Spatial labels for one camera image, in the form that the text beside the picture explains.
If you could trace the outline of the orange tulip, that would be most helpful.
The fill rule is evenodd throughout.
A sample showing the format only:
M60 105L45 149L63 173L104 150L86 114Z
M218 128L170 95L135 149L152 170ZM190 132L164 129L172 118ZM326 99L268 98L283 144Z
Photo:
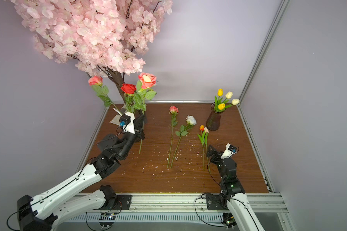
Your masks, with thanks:
M200 125L200 134L197 134L201 146L202 146L202 160L203 160L203 170L205 170L205 153L204 153L204 138L205 138L205 131L204 131L204 125Z

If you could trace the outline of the pale pink tulip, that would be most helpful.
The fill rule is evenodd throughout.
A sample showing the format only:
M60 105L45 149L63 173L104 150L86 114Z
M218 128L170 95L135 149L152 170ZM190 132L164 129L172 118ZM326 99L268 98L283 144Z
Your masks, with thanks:
M209 130L208 130L208 128L207 127L205 127L204 128L204 139L203 139L203 141L204 141L204 146L205 146L205 154L207 154L207 152L208 152L208 135L209 135Z

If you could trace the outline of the red rose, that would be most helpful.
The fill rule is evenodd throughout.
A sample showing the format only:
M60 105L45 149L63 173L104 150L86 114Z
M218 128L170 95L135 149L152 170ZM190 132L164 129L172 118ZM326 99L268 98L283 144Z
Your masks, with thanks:
M124 93L125 108L128 112L134 113L134 95L136 92L136 85L123 83L121 90Z

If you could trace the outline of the yellow tulip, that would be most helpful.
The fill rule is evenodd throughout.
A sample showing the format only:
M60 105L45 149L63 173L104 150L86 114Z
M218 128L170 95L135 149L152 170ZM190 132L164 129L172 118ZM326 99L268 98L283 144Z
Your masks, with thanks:
M225 103L217 104L215 105L215 111L220 113L225 109L225 107L226 107Z
M215 106L214 106L214 111L215 112L219 112L219 110L220 110L218 108L218 106L223 103L222 96L223 96L223 89L219 89L217 91L217 95L215 96Z

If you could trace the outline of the white tulip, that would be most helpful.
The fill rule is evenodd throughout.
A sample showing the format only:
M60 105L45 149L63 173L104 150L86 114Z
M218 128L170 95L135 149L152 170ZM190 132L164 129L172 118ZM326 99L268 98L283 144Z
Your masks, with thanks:
M240 100L239 100L239 99L233 99L233 100L231 101L230 104L228 104L228 105L225 106L225 109L230 108L230 107L232 107L232 106L236 106L236 105L238 105L239 103L240 103Z

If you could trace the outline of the pink orange rose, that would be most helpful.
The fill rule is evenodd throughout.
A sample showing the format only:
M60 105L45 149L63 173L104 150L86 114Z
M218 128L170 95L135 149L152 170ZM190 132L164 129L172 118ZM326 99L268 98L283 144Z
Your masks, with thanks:
M104 85L103 78L100 76L94 76L89 78L89 85L95 92L96 96L103 101L105 108L113 106L113 109L119 114L122 115L121 111L117 108L114 102L109 98L109 88Z

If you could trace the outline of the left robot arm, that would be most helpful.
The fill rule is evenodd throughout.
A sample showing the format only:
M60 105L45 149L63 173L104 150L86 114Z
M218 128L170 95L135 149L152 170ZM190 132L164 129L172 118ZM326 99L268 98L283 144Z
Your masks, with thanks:
M125 112L119 119L123 137L110 134L98 143L101 153L79 172L57 186L34 197L25 195L17 201L17 216L20 231L52 231L66 220L90 210L122 209L111 186L100 186L98 190L78 199L73 197L89 186L98 183L120 167L134 143L143 140L144 114L135 117Z

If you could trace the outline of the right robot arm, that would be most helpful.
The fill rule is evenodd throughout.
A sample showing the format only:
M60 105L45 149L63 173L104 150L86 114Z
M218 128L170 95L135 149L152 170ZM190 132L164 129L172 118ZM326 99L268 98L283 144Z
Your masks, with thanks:
M251 208L246 192L237 177L237 163L232 156L239 148L227 144L224 151L208 146L206 156L210 163L216 165L221 181L218 196L208 195L206 201L218 204L218 208L227 209L223 214L223 225L228 228L238 227L240 231L263 231L264 227Z

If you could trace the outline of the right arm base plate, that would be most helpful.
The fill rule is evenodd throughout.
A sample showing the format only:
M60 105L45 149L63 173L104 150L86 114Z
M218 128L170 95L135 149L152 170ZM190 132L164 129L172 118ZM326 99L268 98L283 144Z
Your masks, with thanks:
M226 199L221 194L206 193L203 197L206 200L207 210L227 210Z

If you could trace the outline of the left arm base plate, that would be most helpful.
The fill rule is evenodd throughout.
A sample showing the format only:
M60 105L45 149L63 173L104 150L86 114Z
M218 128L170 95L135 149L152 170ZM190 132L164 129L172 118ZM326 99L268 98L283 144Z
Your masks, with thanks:
M129 210L132 202L132 195L117 194L106 196L106 201L99 210Z

